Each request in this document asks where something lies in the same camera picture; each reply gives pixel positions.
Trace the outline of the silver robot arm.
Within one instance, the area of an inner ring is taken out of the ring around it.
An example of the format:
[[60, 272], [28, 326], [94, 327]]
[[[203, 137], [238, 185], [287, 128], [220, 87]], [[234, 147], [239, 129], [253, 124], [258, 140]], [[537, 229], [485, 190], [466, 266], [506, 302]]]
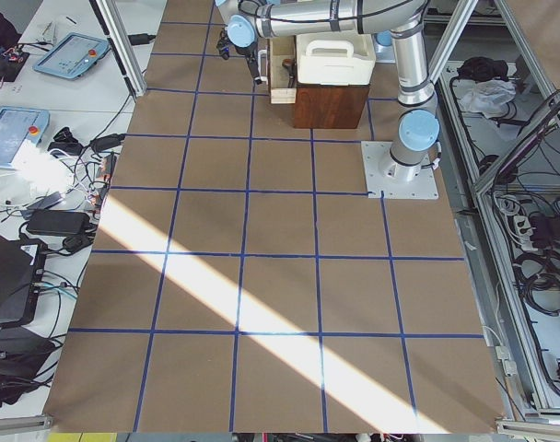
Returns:
[[257, 40], [298, 35], [391, 35], [399, 81], [398, 101], [405, 108], [397, 137], [379, 166], [391, 180], [409, 182], [419, 174], [423, 155], [439, 132], [437, 99], [427, 68], [423, 14], [426, 1], [217, 1], [228, 41], [244, 55], [253, 76]]

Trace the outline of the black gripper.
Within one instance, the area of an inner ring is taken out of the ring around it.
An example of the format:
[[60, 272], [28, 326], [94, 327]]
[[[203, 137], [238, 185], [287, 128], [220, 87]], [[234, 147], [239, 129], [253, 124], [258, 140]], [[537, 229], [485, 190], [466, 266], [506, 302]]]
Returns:
[[267, 83], [267, 75], [264, 71], [265, 65], [260, 59], [256, 60], [256, 42], [253, 41], [247, 46], [234, 45], [236, 53], [246, 59], [251, 78], [255, 85]]

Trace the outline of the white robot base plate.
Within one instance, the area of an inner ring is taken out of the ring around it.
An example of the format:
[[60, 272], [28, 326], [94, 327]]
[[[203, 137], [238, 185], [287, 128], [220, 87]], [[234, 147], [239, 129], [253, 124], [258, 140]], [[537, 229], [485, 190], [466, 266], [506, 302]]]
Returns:
[[363, 141], [361, 153], [369, 198], [436, 200], [439, 197], [428, 153], [424, 153], [419, 164], [411, 167], [391, 157], [391, 142]]

